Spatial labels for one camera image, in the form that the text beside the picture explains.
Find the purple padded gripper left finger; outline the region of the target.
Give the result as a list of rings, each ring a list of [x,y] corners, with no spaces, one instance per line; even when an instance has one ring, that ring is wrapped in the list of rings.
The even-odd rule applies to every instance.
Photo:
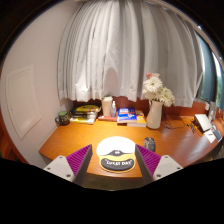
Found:
[[[92,145],[88,145],[67,157],[59,155],[44,170],[81,186],[91,157]]]

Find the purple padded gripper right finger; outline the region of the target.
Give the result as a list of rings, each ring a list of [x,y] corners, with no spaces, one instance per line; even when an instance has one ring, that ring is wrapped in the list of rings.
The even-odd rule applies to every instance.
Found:
[[[169,155],[159,156],[140,145],[135,145],[135,156],[145,184],[159,180],[182,169],[182,166]]]

